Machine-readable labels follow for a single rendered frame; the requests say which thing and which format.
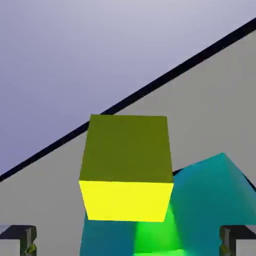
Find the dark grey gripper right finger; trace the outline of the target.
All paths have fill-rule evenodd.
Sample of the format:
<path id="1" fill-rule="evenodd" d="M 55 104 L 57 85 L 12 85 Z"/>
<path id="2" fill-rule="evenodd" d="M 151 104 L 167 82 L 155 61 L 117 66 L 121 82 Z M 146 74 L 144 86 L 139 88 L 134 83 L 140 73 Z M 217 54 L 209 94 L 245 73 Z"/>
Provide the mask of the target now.
<path id="1" fill-rule="evenodd" d="M 223 225 L 219 256 L 256 256 L 256 225 Z"/>

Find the small yellow cube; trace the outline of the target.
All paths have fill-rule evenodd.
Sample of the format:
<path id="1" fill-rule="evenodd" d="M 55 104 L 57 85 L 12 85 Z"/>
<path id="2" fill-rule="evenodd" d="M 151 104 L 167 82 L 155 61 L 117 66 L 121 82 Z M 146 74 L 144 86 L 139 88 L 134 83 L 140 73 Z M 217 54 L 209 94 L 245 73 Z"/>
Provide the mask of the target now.
<path id="1" fill-rule="evenodd" d="M 91 221 L 163 222 L 174 187 L 167 118 L 91 115 L 79 185 Z"/>

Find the large teal box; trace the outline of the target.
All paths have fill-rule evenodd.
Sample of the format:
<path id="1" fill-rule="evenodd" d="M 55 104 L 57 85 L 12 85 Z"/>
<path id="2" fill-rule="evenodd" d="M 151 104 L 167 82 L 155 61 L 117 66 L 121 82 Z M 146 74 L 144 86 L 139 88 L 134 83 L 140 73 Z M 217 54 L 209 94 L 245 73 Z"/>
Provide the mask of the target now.
<path id="1" fill-rule="evenodd" d="M 220 153 L 183 168 L 163 222 L 84 221 L 79 256 L 225 256 L 222 226 L 256 225 L 256 190 Z"/>

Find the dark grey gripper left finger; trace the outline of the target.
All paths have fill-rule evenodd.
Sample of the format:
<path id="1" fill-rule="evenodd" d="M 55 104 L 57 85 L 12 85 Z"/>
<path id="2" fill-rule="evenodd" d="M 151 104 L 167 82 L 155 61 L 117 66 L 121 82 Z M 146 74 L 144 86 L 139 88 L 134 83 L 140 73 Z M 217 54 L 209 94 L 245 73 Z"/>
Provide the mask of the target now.
<path id="1" fill-rule="evenodd" d="M 0 225 L 0 256 L 37 256 L 36 238 L 33 225 Z"/>

